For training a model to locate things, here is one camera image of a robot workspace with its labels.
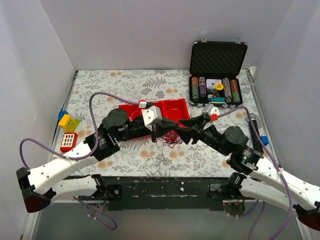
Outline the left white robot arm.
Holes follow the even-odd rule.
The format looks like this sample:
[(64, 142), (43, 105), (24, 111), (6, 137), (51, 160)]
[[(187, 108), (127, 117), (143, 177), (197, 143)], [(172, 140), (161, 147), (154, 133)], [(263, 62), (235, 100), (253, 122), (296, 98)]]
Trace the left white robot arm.
[(42, 166), (16, 171), (25, 208), (35, 213), (51, 202), (77, 196), (95, 200), (107, 197), (114, 187), (109, 187), (99, 174), (81, 178), (69, 177), (75, 172), (94, 165), (119, 151), (119, 142), (150, 136), (153, 141), (179, 127), (178, 122), (162, 116), (156, 106), (142, 110), (133, 121), (123, 109), (113, 109), (92, 134), (61, 158)]

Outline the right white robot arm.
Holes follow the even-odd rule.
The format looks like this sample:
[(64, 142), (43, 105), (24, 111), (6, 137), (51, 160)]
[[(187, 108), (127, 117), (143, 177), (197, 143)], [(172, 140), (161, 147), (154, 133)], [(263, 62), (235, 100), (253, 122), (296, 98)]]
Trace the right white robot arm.
[(285, 170), (278, 170), (262, 153), (248, 146), (248, 137), (238, 126), (230, 126), (219, 133), (214, 125), (206, 127), (208, 119), (198, 116), (179, 121), (182, 127), (175, 132), (186, 143), (201, 141), (228, 157), (227, 163), (237, 173), (226, 186), (227, 195), (237, 199), (241, 195), (264, 200), (289, 211), (309, 228), (320, 229), (320, 188)]

